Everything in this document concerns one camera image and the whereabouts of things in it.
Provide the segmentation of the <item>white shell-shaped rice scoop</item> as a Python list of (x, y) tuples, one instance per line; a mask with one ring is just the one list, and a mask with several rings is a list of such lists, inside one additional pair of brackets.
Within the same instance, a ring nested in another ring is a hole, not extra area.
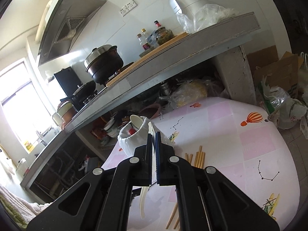
[[(151, 122), (148, 123), (148, 133), (151, 134), (152, 136), (155, 135), (155, 130)], [(141, 189), (141, 201), (139, 204), (141, 219), (145, 218), (144, 206), (145, 206), (145, 199), (146, 199), (146, 194), (148, 192), (148, 189), (149, 189), (149, 186), (142, 187)]]

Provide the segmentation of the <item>white ceramic soup spoon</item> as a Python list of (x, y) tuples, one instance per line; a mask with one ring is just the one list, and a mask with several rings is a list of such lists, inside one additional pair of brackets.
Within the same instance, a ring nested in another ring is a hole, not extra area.
[(146, 125), (144, 124), (144, 120), (145, 120), (144, 116), (138, 116), (138, 115), (130, 116), (131, 125), (136, 131), (146, 128)]

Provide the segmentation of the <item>white plastic bag on holder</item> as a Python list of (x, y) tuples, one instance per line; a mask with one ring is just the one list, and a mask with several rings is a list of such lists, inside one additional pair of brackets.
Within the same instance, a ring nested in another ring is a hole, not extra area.
[(164, 144), (174, 146), (171, 140), (162, 132), (162, 130), (158, 129), (155, 124), (150, 121), (148, 118), (145, 118), (144, 124), (146, 125), (145, 129), (140, 129), (136, 131), (131, 122), (127, 123), (121, 130), (119, 135), (117, 136), (120, 147), (123, 149), (125, 154), (128, 157), (132, 157), (134, 155), (135, 148), (145, 145), (147, 143), (148, 137), (148, 123), (151, 122), (155, 132), (161, 133), (161, 141)]

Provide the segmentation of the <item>stack of white bowls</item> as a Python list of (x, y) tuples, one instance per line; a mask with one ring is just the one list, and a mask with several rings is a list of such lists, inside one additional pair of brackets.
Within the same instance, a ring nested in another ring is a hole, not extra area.
[(119, 134), (119, 121), (117, 121), (114, 117), (111, 118), (105, 125), (104, 130), (109, 137), (116, 138)]

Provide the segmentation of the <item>brown pot green lid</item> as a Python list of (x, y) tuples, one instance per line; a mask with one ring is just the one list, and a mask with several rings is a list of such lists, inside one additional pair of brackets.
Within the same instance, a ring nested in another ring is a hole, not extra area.
[(65, 101), (59, 104), (57, 108), (57, 114), (60, 116), (64, 123), (68, 124), (77, 114), (77, 111), (71, 101)]

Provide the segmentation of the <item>pink plastic basin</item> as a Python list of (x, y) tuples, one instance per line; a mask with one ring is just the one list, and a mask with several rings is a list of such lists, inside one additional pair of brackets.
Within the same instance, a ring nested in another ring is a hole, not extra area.
[(161, 105), (159, 103), (154, 103), (142, 109), (138, 113), (138, 115), (147, 117), (148, 119), (154, 119), (158, 117), (160, 113), (161, 113)]

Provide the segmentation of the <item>plastic bags on floor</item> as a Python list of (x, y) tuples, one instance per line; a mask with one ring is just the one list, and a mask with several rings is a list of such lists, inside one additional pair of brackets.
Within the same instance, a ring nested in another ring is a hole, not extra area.
[(268, 113), (268, 120), (282, 130), (291, 129), (299, 124), (307, 138), (307, 53), (300, 53), (304, 63), (298, 71), (298, 97), (292, 98), (281, 87), (270, 87), (266, 79), (256, 86), (259, 104)]

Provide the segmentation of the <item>black wok with lid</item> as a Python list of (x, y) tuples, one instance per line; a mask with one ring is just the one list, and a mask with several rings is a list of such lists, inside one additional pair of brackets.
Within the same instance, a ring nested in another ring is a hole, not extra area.
[(87, 82), (78, 88), (73, 95), (60, 99), (61, 102), (70, 101), (74, 106), (81, 105), (83, 101), (96, 91), (96, 83), (94, 81)]

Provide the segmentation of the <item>large black stockpot steel lid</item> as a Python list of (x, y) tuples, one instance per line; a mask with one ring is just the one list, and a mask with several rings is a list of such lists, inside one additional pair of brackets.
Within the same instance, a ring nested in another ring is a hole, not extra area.
[(86, 72), (97, 84), (104, 86), (123, 65), (124, 62), (117, 52), (117, 46), (110, 44), (94, 48), (84, 61)]

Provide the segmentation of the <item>cardboard box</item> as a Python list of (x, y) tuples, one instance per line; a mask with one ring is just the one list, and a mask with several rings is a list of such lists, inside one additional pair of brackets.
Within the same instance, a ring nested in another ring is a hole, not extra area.
[(298, 71), (304, 58), (286, 51), (279, 59), (276, 46), (271, 46), (248, 54), (247, 59), (254, 86), (265, 78), (265, 84), (270, 87), (281, 87), (292, 98), (298, 97)]

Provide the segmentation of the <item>wooden cutting board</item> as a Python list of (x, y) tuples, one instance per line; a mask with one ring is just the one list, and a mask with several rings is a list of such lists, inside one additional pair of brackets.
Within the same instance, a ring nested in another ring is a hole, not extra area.
[(178, 41), (184, 39), (188, 36), (188, 33), (183, 32), (177, 36), (175, 36), (173, 39), (169, 40), (168, 42), (162, 44), (158, 48), (154, 49), (153, 51), (149, 52), (145, 56), (143, 56), (141, 59), (139, 59), (137, 62), (134, 62), (131, 65), (128, 65), (127, 68), (125, 68), (123, 71), (121, 71), (115, 78), (112, 78), (109, 82), (106, 83), (106, 87), (110, 87), (115, 82), (120, 80), (120, 78), (124, 77), (127, 73), (132, 71), (134, 68), (138, 67), (140, 64), (144, 63), (145, 61), (148, 61), (151, 57), (153, 57), (156, 54), (161, 54), (163, 50), (165, 50), (167, 47), (171, 46), (172, 44), (177, 43)]

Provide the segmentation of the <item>small red label bottle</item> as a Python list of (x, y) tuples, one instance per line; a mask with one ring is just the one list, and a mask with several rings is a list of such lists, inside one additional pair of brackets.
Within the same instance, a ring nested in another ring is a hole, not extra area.
[(141, 47), (145, 51), (151, 48), (151, 46), (149, 45), (149, 43), (147, 42), (147, 40), (145, 39), (145, 37), (142, 34), (139, 33), (137, 35), (137, 39), (139, 40), (139, 43), (140, 43)]

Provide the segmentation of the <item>yellow cap bottle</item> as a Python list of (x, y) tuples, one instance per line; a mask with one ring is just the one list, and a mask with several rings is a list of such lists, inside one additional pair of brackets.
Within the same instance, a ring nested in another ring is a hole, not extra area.
[(141, 30), (141, 32), (142, 32), (142, 34), (143, 34), (143, 36), (144, 36), (144, 38), (145, 38), (145, 40), (146, 40), (146, 43), (151, 47), (150, 41), (148, 40), (148, 38), (149, 38), (148, 32), (146, 31), (145, 28), (143, 28), (143, 29)]

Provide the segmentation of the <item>range hood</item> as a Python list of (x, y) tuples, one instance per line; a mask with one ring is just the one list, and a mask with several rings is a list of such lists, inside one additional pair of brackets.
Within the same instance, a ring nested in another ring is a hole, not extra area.
[(38, 50), (41, 66), (70, 52), (84, 27), (106, 0), (58, 0)]

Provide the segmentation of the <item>wall power outlets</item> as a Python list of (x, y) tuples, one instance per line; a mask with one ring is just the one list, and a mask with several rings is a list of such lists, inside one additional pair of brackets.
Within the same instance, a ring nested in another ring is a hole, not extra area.
[(122, 17), (124, 17), (125, 15), (127, 15), (131, 10), (133, 10), (134, 8), (136, 8), (138, 5), (134, 0), (131, 0), (130, 2), (128, 2), (126, 5), (124, 5), (119, 13)]

